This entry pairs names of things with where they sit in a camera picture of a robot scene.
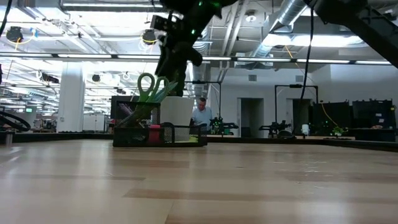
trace white shirt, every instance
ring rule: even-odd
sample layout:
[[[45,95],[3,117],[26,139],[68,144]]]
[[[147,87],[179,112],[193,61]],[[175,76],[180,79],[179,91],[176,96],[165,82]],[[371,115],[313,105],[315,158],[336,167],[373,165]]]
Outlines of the white shirt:
[[[198,108],[195,109],[192,113],[192,119],[195,125],[207,124],[207,130],[211,129],[210,120],[213,119],[213,115],[209,107],[206,107],[203,111]]]

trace doorway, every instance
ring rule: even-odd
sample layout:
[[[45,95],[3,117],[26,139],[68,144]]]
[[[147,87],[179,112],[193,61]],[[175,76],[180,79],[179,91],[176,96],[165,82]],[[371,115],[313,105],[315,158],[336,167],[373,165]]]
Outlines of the doorway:
[[[259,130],[264,125],[264,99],[238,98],[240,111],[239,135],[242,138],[263,138],[264,133]]]
[[[301,127],[303,124],[308,124],[309,120],[309,108],[311,106],[311,100],[303,99],[293,99],[293,121],[292,129],[295,128],[294,134],[301,134]]]

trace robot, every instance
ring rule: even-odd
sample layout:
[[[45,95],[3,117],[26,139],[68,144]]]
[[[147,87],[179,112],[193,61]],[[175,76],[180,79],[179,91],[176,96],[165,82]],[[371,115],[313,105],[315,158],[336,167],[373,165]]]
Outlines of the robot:
[[[178,85],[172,93],[183,95],[187,61],[199,66],[202,56],[192,46],[213,16],[237,0],[160,0],[170,9],[169,18],[152,18],[151,28],[165,31],[159,36],[160,60],[155,74]],[[368,5],[367,0],[303,0],[324,23],[348,27],[375,51],[398,68],[398,27]],[[177,11],[183,19],[173,16]]]

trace white paper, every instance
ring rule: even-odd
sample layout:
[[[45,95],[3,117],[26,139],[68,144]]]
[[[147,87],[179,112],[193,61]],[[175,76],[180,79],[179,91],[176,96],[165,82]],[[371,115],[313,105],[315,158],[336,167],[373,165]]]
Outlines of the white paper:
[[[160,122],[170,122],[177,126],[189,126],[194,99],[168,96],[160,106]],[[189,128],[176,128],[175,141],[189,141]]]

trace green light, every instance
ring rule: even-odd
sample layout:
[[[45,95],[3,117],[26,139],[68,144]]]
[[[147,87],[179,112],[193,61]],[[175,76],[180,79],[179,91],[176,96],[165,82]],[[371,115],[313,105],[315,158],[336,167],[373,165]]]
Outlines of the green light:
[[[215,7],[221,7],[221,5],[218,2],[213,2],[212,3]]]

